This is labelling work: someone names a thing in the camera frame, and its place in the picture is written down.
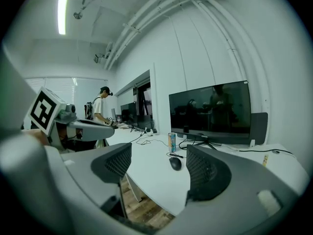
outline computer monitor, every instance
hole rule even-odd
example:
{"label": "computer monitor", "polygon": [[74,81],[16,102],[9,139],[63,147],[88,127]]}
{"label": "computer monitor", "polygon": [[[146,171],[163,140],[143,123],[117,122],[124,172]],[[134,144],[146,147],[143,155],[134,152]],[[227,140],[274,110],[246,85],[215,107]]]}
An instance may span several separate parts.
{"label": "computer monitor", "polygon": [[169,101],[172,132],[219,143],[241,144],[249,139],[247,81],[171,94]]}
{"label": "computer monitor", "polygon": [[135,103],[121,105],[122,121],[130,124],[137,123],[137,109]]}
{"label": "computer monitor", "polygon": [[112,118],[117,121],[116,114],[115,114],[115,108],[111,109],[111,112],[112,112]]}

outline computer mouse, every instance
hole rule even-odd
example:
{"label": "computer mouse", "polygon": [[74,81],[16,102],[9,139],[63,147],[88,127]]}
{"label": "computer mouse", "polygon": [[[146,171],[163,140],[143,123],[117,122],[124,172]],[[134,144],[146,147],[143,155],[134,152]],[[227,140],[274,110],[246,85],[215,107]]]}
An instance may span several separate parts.
{"label": "computer mouse", "polygon": [[181,161],[179,158],[170,158],[170,164],[174,170],[181,169]]}

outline desk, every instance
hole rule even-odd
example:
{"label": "desk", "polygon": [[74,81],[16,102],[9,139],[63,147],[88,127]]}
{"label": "desk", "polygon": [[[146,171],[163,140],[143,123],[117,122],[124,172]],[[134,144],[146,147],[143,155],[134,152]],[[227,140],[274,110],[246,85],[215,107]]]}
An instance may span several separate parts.
{"label": "desk", "polygon": [[[140,132],[130,129],[116,129],[115,134],[107,139],[109,145],[127,143],[140,136]],[[134,141],[132,143],[132,163],[127,170],[131,187],[136,184],[149,198],[174,216],[177,216],[185,207],[187,191],[190,189],[190,175],[186,167],[186,159],[180,159],[182,169],[174,171],[170,165],[168,152],[167,135],[142,136],[138,141],[142,143],[151,140],[151,144],[140,145]],[[183,139],[176,138],[176,144]],[[274,154],[272,152],[239,152],[233,148],[247,149],[247,146],[216,146],[219,151],[227,152],[236,156],[263,163],[264,156],[268,155],[266,168],[272,171],[278,178],[285,182],[298,195],[301,195],[310,178],[291,155]],[[256,146],[253,150],[281,149],[286,150],[280,144]],[[186,150],[181,150],[177,146],[177,154],[186,157]]]}

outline white ceiling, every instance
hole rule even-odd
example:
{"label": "white ceiling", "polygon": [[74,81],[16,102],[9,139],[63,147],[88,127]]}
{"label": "white ceiling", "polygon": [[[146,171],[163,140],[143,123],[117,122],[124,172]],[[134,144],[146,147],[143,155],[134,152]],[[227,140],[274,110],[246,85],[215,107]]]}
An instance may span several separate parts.
{"label": "white ceiling", "polygon": [[90,43],[114,42],[123,30],[123,24],[148,0],[94,0],[75,19],[82,0],[67,1],[66,35],[59,35],[57,28],[58,0],[28,0],[21,9],[19,24],[33,39],[71,39]]}

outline white t-shirt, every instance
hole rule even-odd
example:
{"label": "white t-shirt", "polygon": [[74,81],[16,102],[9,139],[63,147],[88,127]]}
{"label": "white t-shirt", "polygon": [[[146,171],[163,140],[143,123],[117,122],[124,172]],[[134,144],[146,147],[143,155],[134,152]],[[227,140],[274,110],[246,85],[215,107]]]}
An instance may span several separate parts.
{"label": "white t-shirt", "polygon": [[102,98],[99,97],[94,101],[93,106],[92,106],[93,121],[103,124],[102,120],[94,116],[95,113],[100,113],[103,116],[102,110],[103,110],[103,102],[102,102]]}

